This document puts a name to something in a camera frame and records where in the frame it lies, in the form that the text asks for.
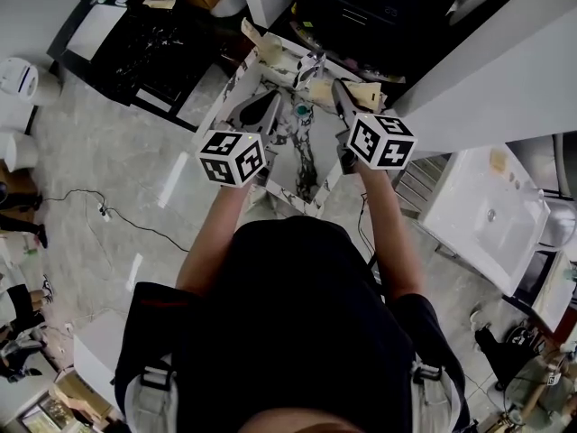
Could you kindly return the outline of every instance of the person's leg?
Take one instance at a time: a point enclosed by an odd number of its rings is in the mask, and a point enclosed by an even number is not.
[[[15,353],[9,354],[6,357],[8,361],[8,367],[12,371],[20,372],[26,364],[26,359],[28,359],[28,356],[32,356],[39,351],[41,351],[41,348],[25,348]]]
[[[17,220],[9,216],[0,215],[0,229],[5,231],[15,231],[20,233],[32,233],[38,236],[42,247],[48,247],[48,238],[46,237],[46,228],[44,225],[35,225],[27,221]]]
[[[0,210],[13,207],[32,207],[34,210],[38,210],[41,202],[42,196],[36,196],[35,194],[8,194],[6,199],[0,202]]]
[[[52,302],[52,296],[48,290],[33,290],[30,292],[30,300],[32,301],[32,310],[39,311],[42,306]]]
[[[44,316],[42,313],[36,312],[31,318],[26,319],[15,319],[10,323],[12,331],[8,335],[9,340],[15,340],[21,332],[28,330],[29,328],[37,327],[44,322]]]
[[[3,229],[4,231],[17,231],[37,235],[40,232],[40,225],[0,215],[0,229]]]
[[[48,292],[44,290],[29,292],[24,284],[11,287],[7,292],[16,310],[16,319],[11,323],[13,329],[11,336],[18,336],[24,330],[35,327],[41,322],[36,317],[33,302],[39,300],[48,301]]]
[[[503,388],[506,388],[523,366],[536,356],[523,346],[497,342],[487,327],[475,332],[475,340],[487,356],[490,367]]]

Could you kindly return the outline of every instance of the hand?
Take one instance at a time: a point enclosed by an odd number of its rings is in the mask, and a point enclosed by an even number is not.
[[[372,182],[389,181],[389,175],[385,170],[373,170],[361,160],[358,160],[354,164],[354,171],[361,175],[362,182],[364,183],[365,187],[367,184]]]
[[[225,198],[246,198],[246,195],[251,190],[252,181],[246,183],[242,188],[236,188],[232,186],[221,186],[219,193],[222,194],[221,197]]]

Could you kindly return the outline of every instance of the white bucket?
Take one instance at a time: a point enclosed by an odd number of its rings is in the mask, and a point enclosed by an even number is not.
[[[38,163],[38,148],[31,136],[12,134],[6,146],[5,164],[8,171],[31,169]]]
[[[56,76],[42,68],[30,66],[19,97],[26,103],[36,106],[50,106],[56,103],[61,90],[62,87]]]

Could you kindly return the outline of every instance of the black cable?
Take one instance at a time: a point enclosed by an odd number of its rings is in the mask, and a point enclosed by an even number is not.
[[[129,225],[134,226],[136,229],[141,229],[142,231],[151,231],[152,233],[156,234],[156,235],[161,235],[162,237],[168,239],[169,241],[171,241],[176,247],[178,247],[178,249],[180,249],[182,252],[188,252],[187,249],[183,249],[180,245],[178,245],[176,242],[174,242],[172,239],[170,239],[167,235],[164,235],[163,233],[159,233],[156,229],[152,229],[151,227],[142,227],[142,226],[138,226],[135,225],[132,221],[124,218],[124,216],[122,216],[120,214],[120,212],[118,210],[116,210],[113,207],[106,207],[105,212],[115,212],[121,219],[123,219],[126,223],[128,223]]]
[[[88,221],[87,197],[86,196],[84,196],[84,218],[87,221],[88,229],[90,230],[90,232],[92,233],[92,235],[94,236],[96,241],[98,242],[98,245],[100,245],[100,250],[102,250],[102,253],[105,256],[106,262],[108,263],[108,267],[110,268],[110,274],[112,274],[113,267],[112,267],[112,264],[110,263],[110,260],[108,260],[108,255],[106,254],[106,250],[105,250],[104,246],[100,243],[100,239],[98,239],[98,236],[96,235],[94,229],[92,229],[92,226],[90,225],[90,222]],[[109,281],[110,280],[110,274],[108,276],[108,279],[105,279],[103,281]]]
[[[477,385],[477,388],[479,388],[479,390],[481,390],[483,393],[485,393],[485,396],[487,396],[487,399],[493,404],[493,406],[495,406],[495,407],[496,407],[497,409],[499,409],[499,410],[501,409],[501,408],[489,397],[489,394],[481,388],[481,386],[480,386],[478,383],[476,383],[476,382],[475,382],[469,375],[467,375],[466,373],[464,373],[464,375],[465,375],[465,377],[467,377],[471,382],[473,382],[475,385]]]
[[[135,223],[133,223],[132,221],[130,221],[129,219],[125,218],[118,210],[116,210],[113,207],[107,207],[106,206],[106,197],[104,194],[102,194],[102,192],[100,191],[96,191],[96,190],[92,190],[92,189],[71,189],[69,192],[66,193],[66,195],[63,198],[45,198],[44,200],[54,200],[57,202],[61,202],[62,200],[66,200],[68,198],[68,196],[70,194],[72,194],[73,192],[84,192],[84,193],[89,193],[89,194],[97,194],[98,196],[100,196],[102,198],[102,207],[100,208],[100,213],[104,216],[106,214],[106,212],[109,211],[113,211],[115,212],[122,220],[124,220],[126,223],[128,223],[129,225],[134,226],[136,229],[141,229],[142,231],[151,231],[156,235],[160,235],[162,237],[164,237],[165,239],[168,239],[169,241],[171,241],[176,247],[178,247],[178,249],[180,249],[182,252],[188,252],[187,249],[183,249],[180,245],[178,245],[176,242],[174,242],[172,239],[170,239],[170,237],[168,237],[167,235],[164,235],[163,233],[159,233],[156,229],[152,229],[149,227],[143,227],[143,226],[138,226]]]
[[[361,197],[362,197],[362,206],[361,206],[361,213],[359,213],[359,221],[357,223],[357,230],[359,231],[359,236],[361,237],[361,240],[364,243],[364,246],[369,251],[369,255],[373,256],[375,253],[375,249],[373,248],[371,241],[369,240],[369,237],[364,233],[364,231],[362,231],[362,228],[361,228],[362,214],[364,213],[364,206],[367,203],[367,193],[365,192],[365,193],[361,194]]]
[[[72,194],[73,192],[88,192],[91,194],[97,194],[98,196],[100,196],[102,198],[102,205],[103,206],[106,205],[106,198],[105,198],[104,194],[102,194],[102,192],[100,192],[100,191],[94,191],[92,189],[71,189],[69,192],[66,193],[66,196],[64,196],[63,198],[45,198],[44,200],[55,200],[57,202],[61,202],[62,200],[66,200],[68,198],[68,196],[70,194]]]

